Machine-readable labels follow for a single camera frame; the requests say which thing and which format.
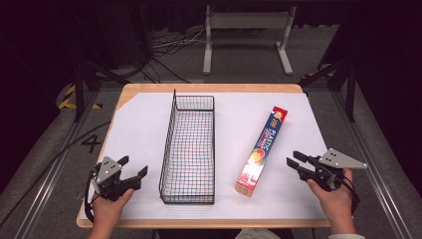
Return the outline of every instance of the gray carpet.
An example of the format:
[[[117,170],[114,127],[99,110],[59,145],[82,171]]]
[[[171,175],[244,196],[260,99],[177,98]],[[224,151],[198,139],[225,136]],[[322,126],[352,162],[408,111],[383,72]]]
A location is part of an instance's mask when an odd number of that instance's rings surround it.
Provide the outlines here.
[[[304,27],[292,30],[287,47],[294,70],[292,76],[286,76],[283,73],[281,61],[274,47],[279,33],[274,30],[264,31],[256,37],[239,32],[215,34],[212,73],[209,76],[202,75],[204,55],[202,43],[196,43],[174,55],[157,59],[192,83],[296,83],[302,75],[317,70],[317,63],[335,29],[335,27],[315,29]],[[145,69],[156,78],[159,75],[162,83],[180,83],[176,77],[153,61]],[[129,80],[135,83],[150,83],[143,74],[138,74]],[[339,95],[329,93],[322,87],[323,84],[324,79],[321,79],[304,90],[310,94],[310,103],[326,145],[362,160],[361,145],[356,143],[350,124],[344,119],[342,108],[337,106],[337,97],[344,99],[344,89]],[[111,119],[120,91],[121,87],[117,84],[104,84],[95,98],[95,103],[103,104],[104,107],[101,110],[88,112],[84,121],[80,123],[78,135]],[[366,238],[422,238],[422,229],[418,225],[422,220],[421,198],[401,170],[360,91],[356,93],[354,109],[356,122],[352,127],[358,128],[365,148],[375,161],[376,170],[382,176],[401,217],[388,216],[386,213],[388,208],[384,208],[384,204],[381,203],[382,198],[377,192],[376,184],[368,176],[368,172],[356,171],[354,181],[361,199],[354,215],[357,230]],[[33,147],[15,177],[0,195],[0,219],[5,217],[26,188],[60,151],[67,135],[76,126],[73,123],[74,117],[74,110],[62,110]],[[98,141],[104,141],[107,128],[108,125],[103,126],[89,133],[84,139],[96,134],[99,136]],[[96,164],[100,150],[101,145],[98,145],[93,152],[90,152],[90,146],[81,144],[81,141],[70,148],[64,160],[66,164],[51,191],[49,200],[42,208],[42,213],[39,218],[36,218],[33,230],[29,231],[29,237],[85,238],[88,236],[89,230],[81,229],[76,225],[77,214],[82,203],[78,198],[81,197],[80,193],[85,188],[89,169]],[[16,235],[39,186],[40,183],[26,196],[0,229],[0,238],[13,238]],[[396,227],[392,226],[394,221],[399,219],[405,222],[408,233],[397,232]],[[312,230],[309,228],[293,231],[298,239],[312,238]],[[329,235],[328,228],[316,230],[316,238],[326,238],[327,235]],[[113,238],[149,239],[151,230],[116,229]]]

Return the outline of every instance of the hand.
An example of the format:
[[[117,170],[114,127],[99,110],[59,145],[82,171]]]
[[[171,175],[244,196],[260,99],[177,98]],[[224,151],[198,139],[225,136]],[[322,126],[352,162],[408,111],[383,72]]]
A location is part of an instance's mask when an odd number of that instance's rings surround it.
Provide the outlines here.
[[[93,202],[94,227],[89,238],[111,238],[112,231],[120,220],[124,205],[133,195],[134,190],[128,189],[117,201],[97,197]]]
[[[352,172],[350,169],[343,170],[344,176],[352,181]],[[331,225],[331,234],[355,234],[353,219],[351,217],[350,191],[342,185],[334,191],[325,191],[312,179],[307,181],[311,191],[319,199],[323,213],[328,217]]]

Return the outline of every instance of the metal bar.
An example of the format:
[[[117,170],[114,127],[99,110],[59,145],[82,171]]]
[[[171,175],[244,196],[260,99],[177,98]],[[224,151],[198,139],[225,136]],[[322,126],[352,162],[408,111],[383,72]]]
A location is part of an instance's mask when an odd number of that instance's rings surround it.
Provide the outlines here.
[[[95,102],[97,95],[98,93],[96,92],[89,93],[86,101],[87,106],[91,106]],[[88,112],[84,112],[81,115],[80,120],[74,123],[61,150],[63,150],[70,142],[75,140],[82,125],[84,124],[85,119],[87,118],[87,115]],[[58,157],[46,173],[45,179],[37,193],[37,196],[35,197],[30,209],[27,212],[27,215],[21,223],[15,238],[21,239],[30,237],[39,217],[41,216],[41,213],[44,210],[44,207],[47,204],[47,201],[50,198],[51,193],[53,192],[54,187],[56,186],[57,181],[59,180],[60,174],[65,167],[66,161],[68,160],[68,151],[69,150],[67,149],[61,157]]]
[[[385,211],[385,214],[390,221],[391,227],[394,230],[394,233],[397,238],[403,239],[412,239],[412,235],[409,232],[409,229],[406,226],[394,200],[391,196],[390,189],[387,184],[382,179],[380,172],[376,167],[376,163],[372,159],[372,156],[365,145],[362,135],[360,134],[359,129],[357,128],[354,122],[348,120],[347,112],[344,111],[344,99],[341,97],[340,93],[331,93],[334,102],[338,108],[338,111],[341,112],[341,116],[346,123],[350,134],[355,141],[358,151],[361,155],[362,160],[368,165],[366,173],[369,177],[369,180],[372,184],[372,187],[375,190],[376,195],[381,203],[382,208]]]

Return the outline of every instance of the cable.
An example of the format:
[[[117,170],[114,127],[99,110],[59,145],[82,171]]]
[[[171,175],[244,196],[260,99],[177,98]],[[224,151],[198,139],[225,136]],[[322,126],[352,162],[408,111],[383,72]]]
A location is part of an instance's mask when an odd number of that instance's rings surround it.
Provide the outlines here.
[[[77,139],[75,139],[74,141],[72,141],[71,143],[69,143],[68,145],[65,146],[65,148],[63,148],[60,152],[58,152],[52,159],[50,159],[50,162],[47,164],[47,166],[44,168],[44,170],[40,173],[40,175],[35,179],[35,181],[31,184],[31,186],[25,191],[25,193],[21,196],[21,198],[15,203],[15,205],[13,205],[12,209],[9,211],[9,213],[7,213],[7,215],[3,218],[3,220],[0,223],[0,228],[3,227],[4,223],[9,219],[9,217],[12,215],[12,213],[16,210],[16,208],[19,206],[19,204],[23,201],[23,199],[29,194],[29,192],[34,188],[35,184],[37,184],[37,182],[41,179],[41,177],[47,172],[47,170],[50,168],[50,166],[53,164],[53,162],[55,162],[57,160],[57,158],[64,153],[66,150],[68,150],[72,145],[74,145],[76,142],[78,142],[79,140],[81,140],[83,137],[87,136],[89,133],[99,129],[102,126],[105,126],[107,124],[111,123],[110,121],[104,122],[94,128],[92,128],[91,130],[87,131],[86,133],[82,134],[81,136],[79,136]]]
[[[164,66],[164,64],[162,64],[160,61],[158,61],[156,58],[152,58],[156,63],[158,63],[159,65],[161,65],[163,68],[167,69],[167,71],[169,71],[171,74],[173,74],[176,78],[178,78],[179,80],[185,82],[185,83],[189,83],[191,84],[191,82],[187,81],[186,79],[183,79],[181,77],[179,77],[177,74],[175,74],[173,71],[171,71],[170,69],[168,69],[166,66]]]

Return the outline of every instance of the table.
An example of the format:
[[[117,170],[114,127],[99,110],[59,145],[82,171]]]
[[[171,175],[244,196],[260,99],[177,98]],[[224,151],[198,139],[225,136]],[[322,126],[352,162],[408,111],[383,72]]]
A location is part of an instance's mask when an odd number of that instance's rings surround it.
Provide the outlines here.
[[[181,95],[212,95],[215,98],[216,199],[214,205],[165,205],[159,198],[160,163],[162,162],[166,127],[174,90]],[[225,101],[232,98],[240,101],[235,103]],[[150,108],[155,108],[154,104],[162,106],[166,101],[170,101],[169,108],[165,106],[163,111],[156,108],[153,113],[154,120],[147,119],[147,115],[144,118],[140,117],[145,114],[143,111],[151,114]],[[250,104],[255,104],[252,111],[249,108],[246,110],[252,112],[253,116],[243,118],[242,122],[238,119],[229,119],[233,115],[229,110],[244,109],[242,107]],[[287,119],[272,148],[260,182],[252,197],[249,198],[235,191],[235,182],[272,106],[275,105],[296,107],[287,109],[289,111]],[[136,114],[138,118],[127,118],[125,113]],[[159,118],[164,118],[165,127],[163,129],[152,126],[160,124]],[[148,125],[138,130],[132,127],[132,123]],[[248,130],[245,130],[242,123],[250,125]],[[233,129],[231,133],[227,133],[227,127]],[[148,131],[151,128],[153,128],[154,137],[148,136]],[[142,148],[141,157],[136,157],[137,149],[133,146],[134,140],[130,140],[130,136],[125,131],[136,135],[136,145],[142,147],[144,143],[149,143],[152,147]],[[233,146],[234,141],[238,142],[236,146]],[[118,224],[119,227],[293,228],[329,226],[317,198],[313,196],[308,186],[299,180],[298,174],[286,165],[285,158],[286,156],[292,157],[289,155],[293,153],[292,147],[307,152],[309,155],[322,154],[326,151],[311,106],[298,85],[130,84],[126,85],[121,93],[99,160],[102,160],[105,155],[111,158],[116,157],[117,154],[113,154],[119,150],[129,154],[131,159],[123,168],[121,179],[134,176],[141,169],[139,167],[148,164],[148,175],[142,179],[141,189],[135,192],[125,206]],[[86,228],[92,226],[85,217],[83,206],[77,218],[77,224]]]

